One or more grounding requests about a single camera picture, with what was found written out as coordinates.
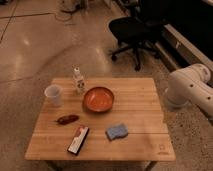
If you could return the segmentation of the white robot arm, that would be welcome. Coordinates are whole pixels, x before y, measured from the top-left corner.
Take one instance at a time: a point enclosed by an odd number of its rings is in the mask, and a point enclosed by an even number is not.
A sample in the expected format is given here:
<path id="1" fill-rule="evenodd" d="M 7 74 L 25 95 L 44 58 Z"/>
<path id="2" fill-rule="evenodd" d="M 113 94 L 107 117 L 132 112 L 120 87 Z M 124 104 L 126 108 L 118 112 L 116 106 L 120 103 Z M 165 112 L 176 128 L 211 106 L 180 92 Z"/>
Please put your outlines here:
<path id="1" fill-rule="evenodd" d="M 169 109 L 178 109 L 189 102 L 201 108 L 213 122 L 213 88 L 208 85 L 211 72 L 203 64 L 193 64 L 177 69 L 168 76 L 164 103 Z"/>

